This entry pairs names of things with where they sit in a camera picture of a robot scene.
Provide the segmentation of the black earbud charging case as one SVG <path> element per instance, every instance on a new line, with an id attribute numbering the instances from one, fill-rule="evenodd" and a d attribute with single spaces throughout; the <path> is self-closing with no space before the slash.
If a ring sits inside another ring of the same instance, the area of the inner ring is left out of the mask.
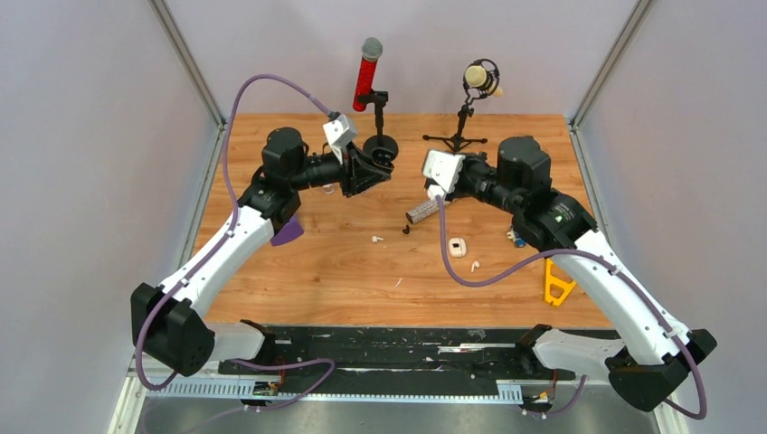
<path id="1" fill-rule="evenodd" d="M 393 161 L 397 157 L 398 152 L 392 151 L 387 147 L 377 146 L 373 149 L 371 157 L 376 165 L 382 167 L 382 169 L 392 172 L 394 169 Z"/>

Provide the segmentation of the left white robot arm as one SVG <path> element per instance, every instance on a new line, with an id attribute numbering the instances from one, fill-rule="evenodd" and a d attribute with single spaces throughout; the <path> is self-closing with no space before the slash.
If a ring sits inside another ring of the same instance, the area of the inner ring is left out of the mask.
<path id="1" fill-rule="evenodd" d="M 210 324 L 204 317 L 218 293 L 244 262 L 271 243 L 301 205 L 299 193 L 338 184 L 346 197 L 391 179 L 399 148 L 387 135 L 363 147 L 339 120 L 325 125 L 325 154 L 311 154 L 293 127 L 271 131 L 254 174 L 223 226 L 179 270 L 159 285 L 140 284 L 130 299 L 136 361 L 149 355 L 185 377 L 210 361 L 242 359 L 255 373 L 269 372 L 277 349 L 265 329 L 251 321 Z"/>

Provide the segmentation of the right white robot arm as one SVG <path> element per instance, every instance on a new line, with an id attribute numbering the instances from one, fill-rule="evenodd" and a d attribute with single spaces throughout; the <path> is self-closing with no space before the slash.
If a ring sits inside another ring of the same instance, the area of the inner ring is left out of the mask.
<path id="1" fill-rule="evenodd" d="M 692 329 L 670 314 L 635 280 L 586 208 L 556 190 L 551 158 L 531 137 L 510 137 L 490 164 L 483 153 L 431 150 L 422 172 L 439 208 L 470 197 L 511 215 L 513 228 L 588 295 L 610 320 L 616 337 L 572 335 L 549 325 L 533 328 L 516 353 L 528 377 L 565 370 L 608 382 L 632 407 L 652 411 L 669 404 L 686 380 L 696 386 L 702 420 L 708 406 L 700 363 L 716 348 L 705 329 Z"/>

